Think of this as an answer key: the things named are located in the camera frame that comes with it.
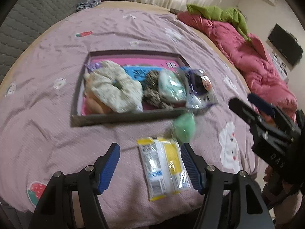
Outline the yellow white wipes packet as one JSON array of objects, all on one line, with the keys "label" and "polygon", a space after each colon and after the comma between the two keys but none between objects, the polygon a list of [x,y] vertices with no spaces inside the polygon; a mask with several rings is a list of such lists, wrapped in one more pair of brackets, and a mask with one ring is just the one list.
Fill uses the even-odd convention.
[{"label": "yellow white wipes packet", "polygon": [[178,142],[173,138],[137,140],[150,201],[191,188]]}]

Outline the green sponge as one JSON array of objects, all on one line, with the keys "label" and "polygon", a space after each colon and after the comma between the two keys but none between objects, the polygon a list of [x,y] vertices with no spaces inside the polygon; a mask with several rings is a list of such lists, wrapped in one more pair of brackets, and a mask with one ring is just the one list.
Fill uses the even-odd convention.
[{"label": "green sponge", "polygon": [[193,113],[183,113],[172,123],[172,135],[180,143],[189,143],[196,132],[196,122]]}]

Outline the cartoon doll face packet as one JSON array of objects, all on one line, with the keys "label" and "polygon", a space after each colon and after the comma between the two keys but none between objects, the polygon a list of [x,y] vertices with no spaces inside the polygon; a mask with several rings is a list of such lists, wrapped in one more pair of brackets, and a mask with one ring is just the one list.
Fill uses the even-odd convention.
[{"label": "cartoon doll face packet", "polygon": [[177,72],[186,87],[188,109],[202,110],[218,103],[210,78],[204,70],[180,67]]}]

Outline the white floral scrunchie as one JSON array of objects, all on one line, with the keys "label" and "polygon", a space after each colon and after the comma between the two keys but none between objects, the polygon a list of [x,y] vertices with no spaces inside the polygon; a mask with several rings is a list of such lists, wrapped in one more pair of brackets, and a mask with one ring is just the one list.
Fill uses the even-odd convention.
[{"label": "white floral scrunchie", "polygon": [[116,113],[141,112],[143,88],[123,67],[111,60],[103,60],[100,67],[84,74],[85,91]]}]

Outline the white cabinet with items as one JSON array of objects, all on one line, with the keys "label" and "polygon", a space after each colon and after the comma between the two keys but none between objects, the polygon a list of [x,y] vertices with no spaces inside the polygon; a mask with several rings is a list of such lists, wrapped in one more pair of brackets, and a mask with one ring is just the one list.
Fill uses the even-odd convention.
[{"label": "white cabinet with items", "polygon": [[279,74],[279,76],[281,77],[281,79],[287,84],[289,79],[288,79],[288,73],[286,70],[286,65],[283,62],[283,60],[277,55],[277,53],[272,53],[270,55],[271,60],[275,66],[275,68],[277,69],[277,72]]}]

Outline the pink quilted comforter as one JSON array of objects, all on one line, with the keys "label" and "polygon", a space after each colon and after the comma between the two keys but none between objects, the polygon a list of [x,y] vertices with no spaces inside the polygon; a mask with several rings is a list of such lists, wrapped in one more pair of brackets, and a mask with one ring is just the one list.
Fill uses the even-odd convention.
[{"label": "pink quilted comforter", "polygon": [[281,79],[269,53],[256,35],[249,34],[248,41],[227,22],[211,21],[187,11],[177,16],[184,24],[207,35],[240,71],[252,93],[280,107],[290,119],[296,121],[297,98]]}]

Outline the green tissue pack in box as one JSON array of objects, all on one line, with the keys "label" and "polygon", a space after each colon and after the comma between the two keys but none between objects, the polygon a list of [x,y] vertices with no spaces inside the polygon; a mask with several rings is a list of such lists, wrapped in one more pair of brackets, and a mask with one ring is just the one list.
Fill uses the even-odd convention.
[{"label": "green tissue pack in box", "polygon": [[186,88],[175,71],[163,69],[159,72],[158,92],[160,99],[166,103],[184,103],[186,101]]}]

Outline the green fleece garment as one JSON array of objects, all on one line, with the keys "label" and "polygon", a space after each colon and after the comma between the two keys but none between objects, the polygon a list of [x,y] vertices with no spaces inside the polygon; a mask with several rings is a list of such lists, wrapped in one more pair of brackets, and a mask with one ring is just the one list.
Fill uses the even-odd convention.
[{"label": "green fleece garment", "polygon": [[223,10],[218,6],[201,7],[195,4],[187,4],[187,10],[193,15],[201,15],[211,21],[230,23],[245,40],[251,40],[248,36],[245,16],[235,7]]}]

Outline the leopard print scrunchie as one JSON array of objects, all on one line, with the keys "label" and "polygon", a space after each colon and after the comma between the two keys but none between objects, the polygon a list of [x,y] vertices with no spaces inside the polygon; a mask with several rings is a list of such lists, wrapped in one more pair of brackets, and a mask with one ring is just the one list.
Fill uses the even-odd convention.
[{"label": "leopard print scrunchie", "polygon": [[172,109],[173,107],[166,102],[163,102],[160,99],[159,95],[159,70],[150,70],[145,77],[144,80],[144,91],[143,91],[143,98],[144,100],[159,109]]}]

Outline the shallow purple cardboard box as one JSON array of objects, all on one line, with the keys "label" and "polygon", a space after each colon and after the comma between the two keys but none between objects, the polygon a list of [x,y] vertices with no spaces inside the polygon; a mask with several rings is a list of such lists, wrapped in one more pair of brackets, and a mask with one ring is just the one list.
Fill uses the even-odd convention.
[{"label": "shallow purple cardboard box", "polygon": [[167,118],[175,118],[186,111],[185,106],[178,106],[171,110],[156,109],[150,106],[146,102],[143,102],[142,112],[131,112],[131,113],[114,113],[114,114],[89,114],[86,116],[79,115],[78,113],[78,101],[81,88],[81,74],[84,71],[84,64],[91,57],[105,56],[105,55],[123,55],[123,54],[141,54],[141,55],[162,55],[162,56],[179,56],[180,60],[184,64],[181,67],[188,67],[187,61],[178,53],[169,52],[158,52],[148,50],[107,50],[107,51],[95,51],[90,52],[85,58],[83,67],[81,68],[78,80],[75,86],[75,92],[73,94],[71,112],[70,112],[70,125],[73,127],[91,126],[104,123],[128,123],[128,122],[140,122],[145,120],[159,120]]}]

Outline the cream plush bunny toy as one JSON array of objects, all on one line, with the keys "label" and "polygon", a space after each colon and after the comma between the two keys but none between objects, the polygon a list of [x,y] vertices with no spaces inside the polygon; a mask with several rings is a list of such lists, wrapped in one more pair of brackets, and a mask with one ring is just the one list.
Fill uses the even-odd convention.
[{"label": "cream plush bunny toy", "polygon": [[84,90],[84,96],[86,97],[85,105],[87,109],[93,113],[93,114],[110,114],[113,112],[111,108],[106,106],[104,103],[102,103],[95,94],[91,91],[89,84],[89,77],[90,74],[86,73],[84,74],[84,80],[86,82],[85,84],[85,90]]}]

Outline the pink blue children's book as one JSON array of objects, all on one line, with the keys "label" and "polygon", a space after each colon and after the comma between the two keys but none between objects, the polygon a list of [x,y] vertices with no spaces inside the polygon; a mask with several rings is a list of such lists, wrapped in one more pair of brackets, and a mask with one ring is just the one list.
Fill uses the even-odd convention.
[{"label": "pink blue children's book", "polygon": [[[125,69],[126,73],[132,77],[132,79],[137,80],[141,83],[144,83],[146,73],[150,70],[161,70],[170,69],[174,70],[184,64],[180,60],[179,56],[162,56],[162,55],[141,55],[141,54],[123,54],[123,55],[105,55],[91,57],[85,64],[88,63],[97,63],[103,60],[111,60],[119,64],[122,68]],[[84,67],[84,71],[81,74],[81,88],[78,101],[78,113],[79,115],[86,116],[91,114],[85,105],[86,98],[83,95],[85,88],[85,81],[83,74],[86,74],[87,68]]]}]

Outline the purple satin scrunchie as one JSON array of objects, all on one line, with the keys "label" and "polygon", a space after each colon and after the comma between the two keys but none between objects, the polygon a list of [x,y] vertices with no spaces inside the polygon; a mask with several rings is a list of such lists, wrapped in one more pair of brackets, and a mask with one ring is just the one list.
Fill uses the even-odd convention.
[{"label": "purple satin scrunchie", "polygon": [[94,70],[101,68],[102,65],[100,62],[88,63],[88,64],[85,64],[85,67],[87,68],[88,73],[92,73]]}]

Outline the blue patterned cloth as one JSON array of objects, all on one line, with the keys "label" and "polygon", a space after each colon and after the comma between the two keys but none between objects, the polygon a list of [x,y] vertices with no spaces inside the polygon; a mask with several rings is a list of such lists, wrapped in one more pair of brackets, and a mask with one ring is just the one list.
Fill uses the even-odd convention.
[{"label": "blue patterned cloth", "polygon": [[84,9],[94,8],[96,6],[99,6],[101,3],[102,3],[101,0],[87,0],[85,2],[78,3],[76,5],[75,11],[79,12],[79,11],[82,11]]}]

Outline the grey quilted sofa cover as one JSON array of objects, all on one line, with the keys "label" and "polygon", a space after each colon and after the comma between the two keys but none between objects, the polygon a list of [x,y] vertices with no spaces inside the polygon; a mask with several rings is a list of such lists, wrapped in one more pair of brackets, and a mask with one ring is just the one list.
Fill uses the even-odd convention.
[{"label": "grey quilted sofa cover", "polygon": [[42,33],[87,0],[18,0],[1,24],[1,80]]}]

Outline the black wall television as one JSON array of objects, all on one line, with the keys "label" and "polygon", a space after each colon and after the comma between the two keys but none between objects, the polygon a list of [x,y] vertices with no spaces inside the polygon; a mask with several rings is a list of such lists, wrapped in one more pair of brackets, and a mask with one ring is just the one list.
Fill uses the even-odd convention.
[{"label": "black wall television", "polygon": [[285,57],[288,63],[295,66],[302,58],[303,49],[292,34],[276,24],[268,36],[271,44]]}]

